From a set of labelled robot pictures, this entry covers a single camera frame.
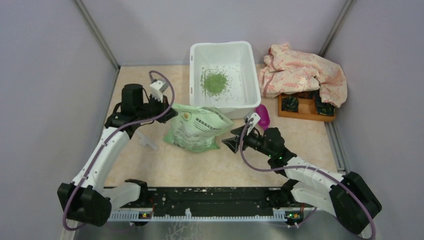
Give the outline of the white bag clip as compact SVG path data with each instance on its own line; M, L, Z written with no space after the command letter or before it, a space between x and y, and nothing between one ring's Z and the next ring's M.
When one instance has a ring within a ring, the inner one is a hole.
M154 151L158 150L158 146L147 135L145 135L143 132L137 131L136 134L138 135L138 143L141 146L143 146L143 147L149 146Z

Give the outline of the green cat litter bag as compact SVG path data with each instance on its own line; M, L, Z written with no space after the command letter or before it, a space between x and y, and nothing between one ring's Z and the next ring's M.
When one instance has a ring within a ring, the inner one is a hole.
M193 153L219 149L216 137L227 132L234 122L215 107L195 107L175 103L177 116L163 141Z

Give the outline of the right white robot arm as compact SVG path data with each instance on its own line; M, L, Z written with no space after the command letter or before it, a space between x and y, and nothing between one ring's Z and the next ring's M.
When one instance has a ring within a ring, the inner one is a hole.
M306 162L285 146L277 127L263 134L256 129L242 134L243 129L231 130L233 137L222 143L235 154L251 148L268 156L270 170L288 179L281 188L281 199L287 206L304 203L317 207L357 235L381 212L381 203L358 173L340 174Z

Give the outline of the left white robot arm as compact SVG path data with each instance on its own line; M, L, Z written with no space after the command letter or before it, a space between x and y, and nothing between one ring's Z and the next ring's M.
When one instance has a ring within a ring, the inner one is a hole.
M121 101L107 117L100 140L81 171L70 183L61 183L57 189L63 210L62 226L68 231L68 220L81 226L105 225L111 213L128 204L144 207L150 202L145 181L127 179L122 185L106 188L106 179L119 154L132 139L136 130L152 122L166 123L176 112L172 109L175 89L160 80L149 86L150 95L138 83L126 84L121 91Z

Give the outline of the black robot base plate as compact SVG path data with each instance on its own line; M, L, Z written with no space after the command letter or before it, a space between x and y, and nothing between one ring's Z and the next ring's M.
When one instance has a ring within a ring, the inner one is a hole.
M156 187L124 209L147 209L156 218L246 219L272 217L275 210L304 204L280 187Z

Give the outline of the purple plastic scoop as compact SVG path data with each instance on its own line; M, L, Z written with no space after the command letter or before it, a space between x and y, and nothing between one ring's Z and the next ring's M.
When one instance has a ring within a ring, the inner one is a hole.
M255 112L259 115L260 120L258 122L258 125L265 131L269 128L269 125L271 123L271 119L269 116L268 109L265 105L260 104L256 109Z

